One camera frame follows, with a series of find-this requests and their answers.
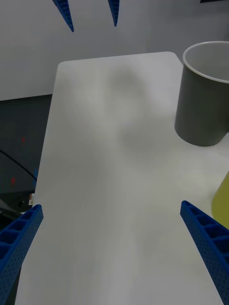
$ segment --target white wall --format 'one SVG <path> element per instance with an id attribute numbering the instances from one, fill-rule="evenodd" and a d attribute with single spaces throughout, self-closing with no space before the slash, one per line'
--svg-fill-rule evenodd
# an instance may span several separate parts
<path id="1" fill-rule="evenodd" d="M 52 0 L 6 0 L 0 10 L 0 100 L 52 93 L 58 63 L 173 51 L 229 38 L 229 1 L 120 0 L 115 28 L 107 0 L 69 0 L 75 32 Z"/>

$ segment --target white table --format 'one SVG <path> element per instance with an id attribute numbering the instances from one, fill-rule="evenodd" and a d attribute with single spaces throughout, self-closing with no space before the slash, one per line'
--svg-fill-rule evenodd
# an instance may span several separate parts
<path id="1" fill-rule="evenodd" d="M 180 139 L 170 52 L 59 65 L 16 305 L 222 304 L 179 212 L 211 214 L 229 137 Z"/>

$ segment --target yellow object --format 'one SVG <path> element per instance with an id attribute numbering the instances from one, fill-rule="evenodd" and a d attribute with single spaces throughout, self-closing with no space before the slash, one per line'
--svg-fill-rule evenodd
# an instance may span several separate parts
<path id="1" fill-rule="evenodd" d="M 214 219 L 229 229 L 229 172 L 215 193 L 211 210 Z"/>

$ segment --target black cable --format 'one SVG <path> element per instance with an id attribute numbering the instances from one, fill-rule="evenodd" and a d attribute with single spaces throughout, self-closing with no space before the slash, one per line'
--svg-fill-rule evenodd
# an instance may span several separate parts
<path id="1" fill-rule="evenodd" d="M 8 155 L 6 152 L 0 149 L 0 153 L 4 154 L 7 158 L 9 158 L 11 161 L 16 163 L 19 167 L 21 167 L 26 173 L 28 173 L 35 181 L 37 181 L 37 178 L 29 171 L 26 167 L 24 167 L 22 164 L 20 164 L 18 161 L 16 161 L 14 158 L 12 158 L 10 155 Z"/>

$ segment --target dark floor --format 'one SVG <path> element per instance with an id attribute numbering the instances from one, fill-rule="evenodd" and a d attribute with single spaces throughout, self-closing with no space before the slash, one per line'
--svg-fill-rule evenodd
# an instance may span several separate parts
<path id="1" fill-rule="evenodd" d="M 51 98 L 44 95 L 0 102 L 0 149 L 32 174 L 39 169 Z M 0 198 L 34 187 L 33 178 L 0 153 Z"/>

